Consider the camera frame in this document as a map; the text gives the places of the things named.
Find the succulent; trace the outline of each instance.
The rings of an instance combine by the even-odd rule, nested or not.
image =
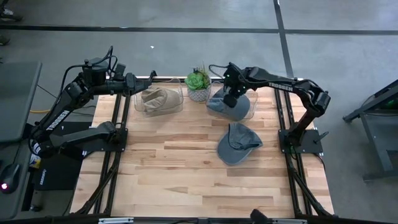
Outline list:
[[[191,90],[206,89],[210,85],[210,81],[205,66],[194,68],[193,72],[185,79],[185,84],[187,84],[188,88]]]

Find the gray baseball cap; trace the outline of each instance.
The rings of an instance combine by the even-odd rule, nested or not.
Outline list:
[[[217,154],[227,165],[238,165],[261,146],[262,141],[253,130],[240,123],[230,123],[228,132],[218,143]]]
[[[240,96],[236,102],[236,106],[234,108],[230,108],[223,102],[224,95],[227,93],[228,90],[224,91],[224,88],[218,90],[213,97],[207,101],[207,108],[233,121],[242,120],[250,110],[249,98],[245,95]]]

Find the concrete floor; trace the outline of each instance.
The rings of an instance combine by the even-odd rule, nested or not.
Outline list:
[[[28,25],[278,28],[271,0],[11,0],[9,7],[25,15],[24,24]],[[280,0],[280,7],[286,29],[398,29],[395,0]],[[110,45],[114,45],[114,54],[127,65],[127,71],[136,75],[156,70],[159,75],[184,76],[202,62],[234,62],[241,67],[260,66],[279,75],[286,74],[279,34],[20,30],[0,33],[12,38],[11,45],[0,49],[3,61],[41,60],[39,85],[53,94],[68,66],[82,63],[85,58],[102,57]],[[398,180],[368,184],[362,181],[362,175],[379,170],[380,165],[361,122],[346,124],[342,120],[369,95],[397,79],[397,41],[396,35],[287,36],[295,76],[311,78],[332,97],[328,111],[315,124],[320,131],[330,132],[322,141],[326,175],[335,213],[341,217],[398,222]],[[71,72],[67,81],[77,72]],[[37,89],[32,109],[44,110],[52,103],[51,96]],[[93,113],[92,108],[83,111]],[[40,116],[33,114],[29,121]],[[49,198],[60,194],[53,192]],[[35,216],[60,215],[68,199],[58,201],[58,206],[49,206],[54,209]]]

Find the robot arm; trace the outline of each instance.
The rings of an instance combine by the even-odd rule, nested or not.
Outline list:
[[[323,91],[311,80],[280,77],[259,67],[247,67],[241,70],[235,64],[229,63],[224,73],[224,87],[228,89],[224,103],[229,107],[234,107],[236,99],[245,94],[248,89],[256,91],[265,86],[297,94],[304,108],[307,109],[300,121],[290,127],[287,135],[287,140],[291,145],[299,146],[308,125],[325,113],[330,102],[328,92]]]
[[[132,73],[124,76],[125,66],[119,63],[113,71],[114,76],[107,79],[108,64],[96,61],[98,59],[93,59],[93,62],[85,60],[85,64],[81,66],[83,71],[63,89],[50,112],[32,128],[32,142],[29,144],[32,153],[40,157],[49,157],[59,153],[66,146],[95,139],[103,139],[106,142],[115,140],[118,130],[109,121],[97,128],[65,136],[55,136],[52,133],[73,110],[85,106],[95,95],[134,95],[147,89],[156,76],[155,72],[151,73],[148,80],[138,80]]]

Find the yellow cable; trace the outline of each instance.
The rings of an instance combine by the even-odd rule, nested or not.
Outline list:
[[[50,110],[43,110],[43,111],[30,111],[31,113],[48,113]]]

